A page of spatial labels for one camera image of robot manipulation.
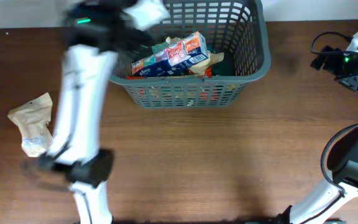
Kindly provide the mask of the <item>green Nescafe coffee bag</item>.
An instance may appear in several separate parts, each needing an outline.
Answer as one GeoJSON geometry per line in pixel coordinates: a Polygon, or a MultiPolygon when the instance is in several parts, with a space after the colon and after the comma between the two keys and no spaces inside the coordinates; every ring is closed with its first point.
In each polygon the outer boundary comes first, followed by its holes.
{"type": "MultiPolygon", "coordinates": [[[[234,74],[234,57],[230,51],[216,50],[208,46],[210,62],[207,63],[206,70],[202,78],[207,80],[212,77],[230,77],[234,74]]],[[[228,95],[234,93],[235,84],[215,83],[211,93],[211,100],[217,101],[221,94],[228,95]]]]}

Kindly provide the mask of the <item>beige paper pouch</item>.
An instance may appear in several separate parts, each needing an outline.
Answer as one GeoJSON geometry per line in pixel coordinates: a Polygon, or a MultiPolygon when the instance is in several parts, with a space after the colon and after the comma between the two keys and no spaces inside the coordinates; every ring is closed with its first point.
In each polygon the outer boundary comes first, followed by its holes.
{"type": "Polygon", "coordinates": [[[19,128],[21,147],[28,157],[39,157],[53,141],[48,129],[52,106],[49,93],[44,93],[8,112],[7,117],[19,128]]]}
{"type": "Polygon", "coordinates": [[[196,75],[203,77],[215,63],[222,62],[224,53],[211,53],[205,38],[195,32],[183,39],[166,38],[168,43],[168,73],[170,75],[196,75]]]}

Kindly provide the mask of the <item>Kleenex tissue multipack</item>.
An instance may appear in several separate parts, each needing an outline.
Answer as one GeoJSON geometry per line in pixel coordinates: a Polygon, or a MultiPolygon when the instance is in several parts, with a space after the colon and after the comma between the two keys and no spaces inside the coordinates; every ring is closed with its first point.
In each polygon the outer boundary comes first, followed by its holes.
{"type": "Polygon", "coordinates": [[[205,37],[198,31],[160,52],[131,64],[132,77],[173,76],[208,59],[205,37]]]}

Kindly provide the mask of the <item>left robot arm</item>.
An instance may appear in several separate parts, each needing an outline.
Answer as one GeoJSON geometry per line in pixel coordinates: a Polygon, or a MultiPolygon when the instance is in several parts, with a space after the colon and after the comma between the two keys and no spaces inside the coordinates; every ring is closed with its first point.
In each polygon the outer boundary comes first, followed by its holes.
{"type": "Polygon", "coordinates": [[[64,15],[57,121],[38,165],[65,176],[81,223],[114,221],[106,189],[114,155],[101,149],[99,127],[119,53],[145,45],[147,30],[168,17],[163,1],[80,1],[64,15]]]}

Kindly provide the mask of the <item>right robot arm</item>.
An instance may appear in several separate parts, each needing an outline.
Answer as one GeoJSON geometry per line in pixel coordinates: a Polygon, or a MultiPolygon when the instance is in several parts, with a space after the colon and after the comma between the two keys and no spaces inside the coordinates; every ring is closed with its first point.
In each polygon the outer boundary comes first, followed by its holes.
{"type": "MultiPolygon", "coordinates": [[[[335,81],[358,91],[358,32],[344,35],[346,50],[325,46],[311,67],[335,76],[335,81]]],[[[358,197],[358,123],[343,128],[324,147],[320,168],[323,179],[302,201],[290,205],[272,223],[330,223],[330,217],[344,204],[358,197]]]]}

